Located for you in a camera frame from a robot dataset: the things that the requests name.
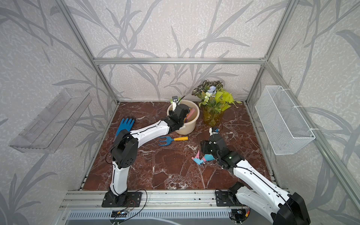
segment white wire basket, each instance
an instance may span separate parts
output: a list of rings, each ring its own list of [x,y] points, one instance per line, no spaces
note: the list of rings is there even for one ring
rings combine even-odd
[[[282,86],[265,86],[256,111],[275,155],[295,154],[315,139]]]

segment red marble surface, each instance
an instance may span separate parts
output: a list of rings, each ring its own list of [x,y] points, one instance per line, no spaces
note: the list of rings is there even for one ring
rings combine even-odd
[[[139,129],[165,117],[168,106],[168,102],[121,103],[83,189],[107,190],[111,182],[112,165],[105,162],[105,156],[112,146],[122,118],[134,116],[137,119],[133,129]],[[228,147],[244,156],[255,169],[269,179],[270,175],[245,106],[231,106],[227,109],[222,124],[220,134]],[[176,138],[181,135],[173,132],[170,136]],[[199,150],[200,141],[209,138],[209,126],[202,122],[202,113],[195,130],[188,137],[187,141],[173,141],[163,147],[158,145],[159,138],[141,146],[129,171],[128,189],[227,189],[240,181],[229,171],[222,170],[215,160],[200,166],[191,159]]]

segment artificial plant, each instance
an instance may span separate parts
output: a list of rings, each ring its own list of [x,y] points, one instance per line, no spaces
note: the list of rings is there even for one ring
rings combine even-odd
[[[230,108],[231,104],[237,108],[235,103],[241,103],[235,101],[232,94],[224,90],[224,86],[220,81],[208,82],[205,80],[193,90],[192,95],[201,99],[199,107],[203,105],[208,112],[214,114],[222,113]]]

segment clear acrylic shelf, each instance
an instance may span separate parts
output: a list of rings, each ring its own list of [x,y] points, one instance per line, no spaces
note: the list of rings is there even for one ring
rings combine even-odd
[[[20,152],[54,153],[90,102],[88,92],[62,90],[9,146]]]

